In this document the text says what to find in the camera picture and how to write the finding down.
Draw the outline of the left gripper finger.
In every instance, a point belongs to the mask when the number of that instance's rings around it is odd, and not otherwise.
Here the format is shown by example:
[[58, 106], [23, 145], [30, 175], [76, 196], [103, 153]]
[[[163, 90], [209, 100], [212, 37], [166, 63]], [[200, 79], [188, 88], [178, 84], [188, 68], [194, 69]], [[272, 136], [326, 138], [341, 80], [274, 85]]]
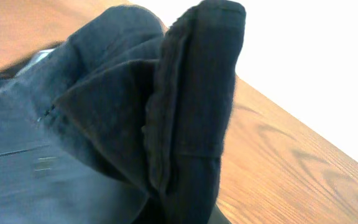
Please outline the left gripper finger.
[[214, 205], [208, 224], [231, 224], [227, 217], [220, 211], [217, 204]]

